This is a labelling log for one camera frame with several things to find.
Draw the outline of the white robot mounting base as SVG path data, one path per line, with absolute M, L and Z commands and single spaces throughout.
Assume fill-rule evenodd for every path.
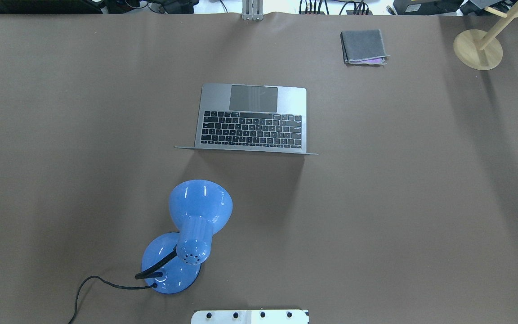
M 309 324 L 308 310 L 257 309 L 257 310 L 200 310 L 192 324 Z

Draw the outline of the silver aluminium frame post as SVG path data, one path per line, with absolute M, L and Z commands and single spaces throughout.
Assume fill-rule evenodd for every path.
M 242 20 L 261 21 L 263 16 L 263 0 L 242 1 Z

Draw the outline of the folded grey cloth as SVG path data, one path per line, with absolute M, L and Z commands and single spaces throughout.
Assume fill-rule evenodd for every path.
M 349 30 L 340 33 L 345 64 L 385 65 L 386 53 L 380 29 Z

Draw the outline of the blue desk lamp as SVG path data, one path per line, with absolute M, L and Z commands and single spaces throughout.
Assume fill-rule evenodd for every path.
M 135 278 L 162 294 L 180 293 L 193 285 L 210 256 L 214 234 L 228 223 L 232 209 L 232 197 L 217 183 L 193 179 L 177 185 L 169 197 L 177 231 L 150 242 Z

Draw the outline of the grey laptop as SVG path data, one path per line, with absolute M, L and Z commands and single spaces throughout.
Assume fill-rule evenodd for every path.
M 308 155 L 307 98 L 301 87 L 205 83 L 192 148 Z

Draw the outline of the wooden cup stand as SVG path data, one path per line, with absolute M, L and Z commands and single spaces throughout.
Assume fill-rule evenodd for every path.
M 470 29 L 459 33 L 453 42 L 453 50 L 466 66 L 476 70 L 486 71 L 500 64 L 503 50 L 497 35 L 506 28 L 515 18 L 518 18 L 518 2 L 503 13 L 487 6 L 485 11 L 494 14 L 500 19 L 489 31 Z

